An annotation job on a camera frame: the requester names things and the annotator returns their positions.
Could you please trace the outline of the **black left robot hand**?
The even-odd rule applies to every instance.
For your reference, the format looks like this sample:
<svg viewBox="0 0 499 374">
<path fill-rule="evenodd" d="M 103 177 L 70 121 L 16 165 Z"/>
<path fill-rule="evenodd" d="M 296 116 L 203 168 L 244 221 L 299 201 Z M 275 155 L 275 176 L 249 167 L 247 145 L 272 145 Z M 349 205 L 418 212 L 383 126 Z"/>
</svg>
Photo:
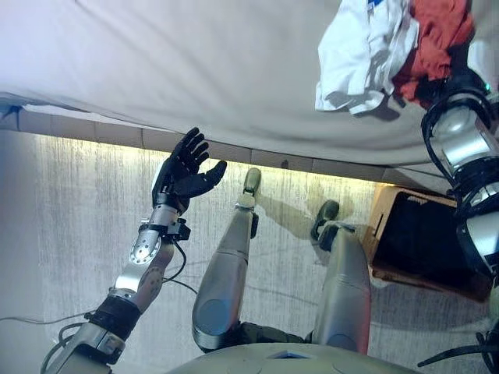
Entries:
<svg viewBox="0 0 499 374">
<path fill-rule="evenodd" d="M 158 169 L 151 190 L 152 206 L 167 205 L 182 215 L 192 198 L 211 191 L 222 180 L 226 161 L 200 171 L 201 164 L 209 158 L 208 148 L 204 134 L 197 127 L 184 135 Z"/>
</svg>

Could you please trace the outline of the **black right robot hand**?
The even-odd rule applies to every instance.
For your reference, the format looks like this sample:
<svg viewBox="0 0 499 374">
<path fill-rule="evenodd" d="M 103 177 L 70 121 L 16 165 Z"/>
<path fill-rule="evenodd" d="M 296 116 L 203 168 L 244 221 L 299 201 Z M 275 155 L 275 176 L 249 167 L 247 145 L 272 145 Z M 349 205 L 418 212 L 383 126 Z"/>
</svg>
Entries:
<svg viewBox="0 0 499 374">
<path fill-rule="evenodd" d="M 452 76 L 433 80 L 430 80 L 429 76 L 424 76 L 417 84 L 415 99 L 418 100 L 422 108 L 429 110 L 433 105 L 450 97 L 451 88 L 449 84 L 451 81 Z"/>
</svg>

